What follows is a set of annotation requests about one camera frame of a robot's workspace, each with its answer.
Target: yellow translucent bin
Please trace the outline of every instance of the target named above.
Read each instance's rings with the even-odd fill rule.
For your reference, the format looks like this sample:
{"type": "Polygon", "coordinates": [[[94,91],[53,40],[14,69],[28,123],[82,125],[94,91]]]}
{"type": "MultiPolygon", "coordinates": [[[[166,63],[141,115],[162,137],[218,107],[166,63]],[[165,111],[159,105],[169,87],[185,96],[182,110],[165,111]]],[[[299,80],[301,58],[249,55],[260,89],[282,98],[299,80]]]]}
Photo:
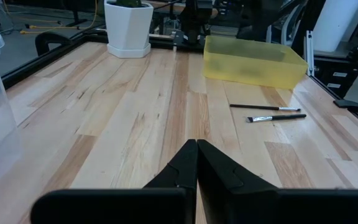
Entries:
{"type": "Polygon", "coordinates": [[[308,64],[290,47],[207,36],[204,76],[252,85],[293,89],[308,64]]]}

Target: floor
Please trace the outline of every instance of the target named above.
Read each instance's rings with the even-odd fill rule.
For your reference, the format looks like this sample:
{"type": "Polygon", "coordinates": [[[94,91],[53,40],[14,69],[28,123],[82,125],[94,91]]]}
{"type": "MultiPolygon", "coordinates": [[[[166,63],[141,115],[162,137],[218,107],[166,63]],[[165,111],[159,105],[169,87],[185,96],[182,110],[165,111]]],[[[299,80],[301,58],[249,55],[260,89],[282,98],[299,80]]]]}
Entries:
{"type": "Polygon", "coordinates": [[[290,91],[209,79],[202,69],[201,54],[152,49],[122,59],[86,43],[10,88],[23,152],[0,179],[0,224],[29,223],[32,202],[51,190],[143,187],[187,139],[206,139],[277,187],[358,189],[358,119],[313,80],[290,91]],[[246,123],[298,112],[230,103],[291,106],[307,117],[246,123]]]}
{"type": "MultiPolygon", "coordinates": [[[[31,24],[35,24],[38,26],[55,26],[55,24],[46,24],[46,23],[40,23],[40,22],[33,22],[33,21],[23,21],[17,16],[25,17],[28,19],[41,19],[41,20],[60,20],[64,24],[68,24],[72,22],[72,13],[70,11],[60,11],[60,10],[54,10],[54,9],[43,9],[43,8],[37,8],[37,7],[20,7],[20,6],[9,6],[9,10],[11,12],[14,12],[14,23],[15,23],[15,29],[24,29],[24,24],[31,22],[31,24]],[[32,14],[43,14],[43,15],[49,15],[54,17],[48,17],[48,16],[37,16],[32,14],[18,14],[15,12],[27,12],[32,14]]],[[[92,13],[80,13],[81,18],[88,19],[88,22],[85,22],[81,24],[80,26],[86,27],[90,25],[90,21],[93,19],[92,13]]],[[[4,16],[4,14],[0,11],[0,18],[1,18],[1,30],[8,29],[11,27],[11,23],[9,22],[8,18],[4,16]]],[[[98,17],[97,22],[102,21],[103,18],[98,17]]],[[[71,35],[78,32],[76,29],[55,29],[54,32],[58,32],[60,34],[63,34],[67,37],[70,37],[71,35]]],[[[28,62],[29,60],[32,60],[33,58],[37,57],[37,51],[35,49],[34,45],[34,39],[36,34],[27,34],[22,35],[18,31],[14,31],[13,33],[9,35],[4,35],[4,41],[5,46],[2,48],[2,54],[0,55],[0,74],[4,75],[5,73],[11,71],[12,69],[22,65],[23,63],[28,62]]],[[[339,49],[345,49],[346,45],[341,44],[339,49]]],[[[358,79],[355,81],[351,89],[349,90],[348,94],[346,95],[345,99],[347,100],[353,100],[358,102],[358,79]]]]}

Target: white pot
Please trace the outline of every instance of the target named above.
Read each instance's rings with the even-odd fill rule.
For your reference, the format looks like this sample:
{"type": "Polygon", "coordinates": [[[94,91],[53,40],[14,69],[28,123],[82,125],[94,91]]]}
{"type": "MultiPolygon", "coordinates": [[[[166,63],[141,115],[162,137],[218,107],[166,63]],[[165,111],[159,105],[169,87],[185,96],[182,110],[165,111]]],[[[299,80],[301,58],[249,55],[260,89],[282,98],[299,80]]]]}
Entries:
{"type": "Polygon", "coordinates": [[[108,51],[119,58],[141,58],[150,52],[149,28],[153,6],[129,8],[115,6],[104,0],[104,14],[108,34],[108,51]]]}

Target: wood grain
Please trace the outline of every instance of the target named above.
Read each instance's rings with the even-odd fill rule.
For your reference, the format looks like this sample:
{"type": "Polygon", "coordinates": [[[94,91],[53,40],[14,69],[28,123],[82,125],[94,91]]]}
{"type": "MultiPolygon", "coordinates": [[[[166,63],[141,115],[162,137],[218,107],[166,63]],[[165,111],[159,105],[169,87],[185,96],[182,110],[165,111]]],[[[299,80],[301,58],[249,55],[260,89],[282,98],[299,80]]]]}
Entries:
{"type": "MultiPolygon", "coordinates": [[[[358,119],[305,77],[294,90],[210,80],[200,54],[116,58],[86,43],[7,91],[21,158],[0,179],[0,224],[28,223],[59,188],[141,188],[188,138],[203,138],[277,187],[358,188],[358,119]],[[294,106],[302,120],[246,123],[294,106]]],[[[197,223],[206,223],[198,200],[197,223]]]]}

